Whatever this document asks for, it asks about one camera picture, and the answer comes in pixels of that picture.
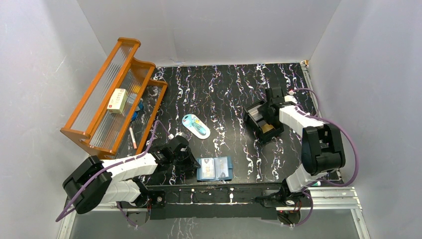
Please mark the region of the blue leather card holder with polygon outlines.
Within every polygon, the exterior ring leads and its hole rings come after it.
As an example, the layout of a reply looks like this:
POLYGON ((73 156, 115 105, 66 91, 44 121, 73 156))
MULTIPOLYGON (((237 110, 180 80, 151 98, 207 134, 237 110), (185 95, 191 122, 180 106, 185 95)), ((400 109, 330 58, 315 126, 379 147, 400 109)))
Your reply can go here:
POLYGON ((200 168, 197 169, 198 181, 230 181, 233 179, 231 157, 197 158, 200 168))

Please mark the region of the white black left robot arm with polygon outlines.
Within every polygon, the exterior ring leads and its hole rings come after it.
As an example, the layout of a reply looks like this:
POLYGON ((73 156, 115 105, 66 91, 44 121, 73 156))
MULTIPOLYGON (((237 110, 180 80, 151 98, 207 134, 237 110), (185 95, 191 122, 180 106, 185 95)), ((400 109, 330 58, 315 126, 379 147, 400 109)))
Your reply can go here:
POLYGON ((147 189, 140 177, 166 171, 171 166, 183 170, 200 168, 188 140, 181 135, 135 156, 114 160, 90 156, 65 179, 62 187, 78 214, 111 202, 144 207, 157 204, 157 198, 164 195, 147 189))

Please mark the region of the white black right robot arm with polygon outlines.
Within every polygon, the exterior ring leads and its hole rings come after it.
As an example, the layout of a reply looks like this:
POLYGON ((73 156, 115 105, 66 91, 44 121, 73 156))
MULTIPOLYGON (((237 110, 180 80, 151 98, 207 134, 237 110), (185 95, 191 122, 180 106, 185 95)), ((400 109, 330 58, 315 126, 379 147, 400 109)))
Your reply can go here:
POLYGON ((300 199, 303 188, 329 172, 345 166, 341 132, 332 123, 313 118, 293 101, 285 98, 281 89, 267 88, 266 103, 260 114, 274 127, 289 127, 302 140, 300 165, 284 181, 286 189, 280 193, 281 202, 293 206, 300 199))

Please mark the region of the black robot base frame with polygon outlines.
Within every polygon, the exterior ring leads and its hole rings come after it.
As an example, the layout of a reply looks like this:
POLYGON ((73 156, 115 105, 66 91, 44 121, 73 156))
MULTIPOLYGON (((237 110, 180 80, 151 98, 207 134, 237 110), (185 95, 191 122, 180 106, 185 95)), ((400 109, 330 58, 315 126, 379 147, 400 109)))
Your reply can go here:
POLYGON ((149 185, 124 208, 143 208, 151 220, 258 218, 295 225, 311 206, 309 190, 289 193, 282 183, 149 185))

